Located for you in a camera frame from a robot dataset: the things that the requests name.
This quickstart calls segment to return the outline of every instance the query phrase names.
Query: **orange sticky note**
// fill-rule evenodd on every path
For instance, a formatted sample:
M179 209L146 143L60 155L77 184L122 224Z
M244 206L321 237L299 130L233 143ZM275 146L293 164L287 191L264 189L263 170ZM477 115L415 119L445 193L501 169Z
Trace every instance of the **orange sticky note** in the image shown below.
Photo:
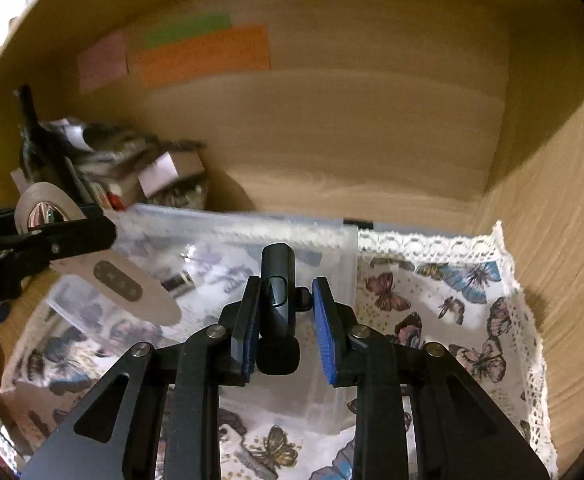
M265 25L245 25L144 50L138 56L149 88L206 75L269 70Z
M82 94L127 75L126 37L123 31L114 32L99 40L80 53L76 61Z

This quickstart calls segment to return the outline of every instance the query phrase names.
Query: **butterfly print fabric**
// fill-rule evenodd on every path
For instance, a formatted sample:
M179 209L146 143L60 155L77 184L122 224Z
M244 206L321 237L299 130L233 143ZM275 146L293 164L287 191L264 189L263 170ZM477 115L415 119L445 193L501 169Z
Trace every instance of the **butterfly print fabric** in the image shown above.
M131 246L130 253L144 258L154 254L157 247L148 239ZM201 290L214 291L222 297L220 307L221 303L237 301L247 277L259 272L262 247L257 243L238 246L239 257L234 259L221 254L213 243L197 248L198 252L192 252L189 259L182 261L197 282L192 297L199 298L199 302L204 298L197 296ZM323 274L321 266L329 258L309 250L299 254L302 257L297 258L297 272L310 276ZM505 278L495 262L430 262L411 260L403 254L363 254L358 258L354 309L359 323L385 334L394 344L415 349L422 349L430 341L443 344L492 398L496 391L506 395L508 410L504 413L521 433L534 435L536 427L529 417L531 407L527 407L532 401L521 397L526 383L514 349L510 297L502 280ZM45 320L51 329L24 352L13 375L17 391L27 384L46 393L40 400L31 396L28 405L23 406L25 392L32 390L22 390L20 396L8 403L10 410L17 412L19 428L35 448L64 420L86 389L117 360L115 348L129 346L140 338L158 342L170 337L164 327L137 324L125 318L108 320L107 309L94 298L86 298L83 304L82 326L100 330L104 339L114 344L92 340L64 320L55 325L58 315L52 313ZM210 310L197 315L197 323L205 326L216 322L218 313ZM397 431L406 431L409 479L412 480L417 478L414 468L418 419L406 404L406 398L405 425ZM351 480L356 400L349 403L343 400L342 408L349 417L348 424L352 425L339 434L316 434L305 431L302 421L289 424L285 418L266 416L262 410L252 410L249 406L223 405L221 398L218 413L221 478ZM166 405L163 422L168 421ZM165 447L166 434L162 431L155 480L162 480Z
M391 272L384 272L375 278L368 278L365 282L367 290L376 294L374 303L380 310L389 312L391 310L407 310L411 305L402 296L395 294L393 290L394 275Z
M505 363L500 342L496 337L485 341L480 351L454 344L449 346L449 351L477 383L486 377L491 379L493 383L498 383L505 376L507 363Z

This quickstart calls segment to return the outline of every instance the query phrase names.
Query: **silver tape roll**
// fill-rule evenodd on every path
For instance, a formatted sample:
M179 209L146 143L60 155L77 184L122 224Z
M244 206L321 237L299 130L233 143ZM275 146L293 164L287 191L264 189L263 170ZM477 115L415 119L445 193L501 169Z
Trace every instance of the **silver tape roll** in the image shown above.
M85 215L63 190L48 182L32 184L21 196L14 211L14 222L19 233L37 223L50 207L57 209L68 220L80 220ZM111 249L98 253L80 254L50 263L61 274L82 277L118 306L140 319L156 325L171 326L181 320L181 309L169 292L150 274L133 264L122 254Z
M85 215L63 190L49 182L37 182L32 184L21 195L14 209L14 224L19 233L28 232L30 215L41 203L48 203L58 209L68 220L80 220Z

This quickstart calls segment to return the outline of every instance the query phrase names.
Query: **wooden surface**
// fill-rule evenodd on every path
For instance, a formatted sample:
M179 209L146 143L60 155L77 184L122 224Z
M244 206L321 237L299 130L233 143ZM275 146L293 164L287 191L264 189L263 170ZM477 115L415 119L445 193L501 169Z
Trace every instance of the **wooden surface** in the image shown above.
M138 45L174 16L265 24L271 72L147 90ZM67 113L204 140L210 205L467 230L507 86L507 27L475 0L187 0L126 27L131 75Z
M584 446L584 22L511 28L504 126L475 232L496 218L544 338L559 471Z

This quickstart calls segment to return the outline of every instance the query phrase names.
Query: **sticky note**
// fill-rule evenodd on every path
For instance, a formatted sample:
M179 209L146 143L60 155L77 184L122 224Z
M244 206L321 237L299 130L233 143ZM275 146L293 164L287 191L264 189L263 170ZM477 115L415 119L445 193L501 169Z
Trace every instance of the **sticky note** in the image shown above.
M232 27L144 50L138 63L143 82L149 88L213 74L269 70L267 28Z
M119 30L99 40L77 58L82 94L101 88L128 74L126 38Z
M159 25L146 35L146 48L157 48L168 43L196 38L217 30L232 27L227 14L206 14L190 20Z

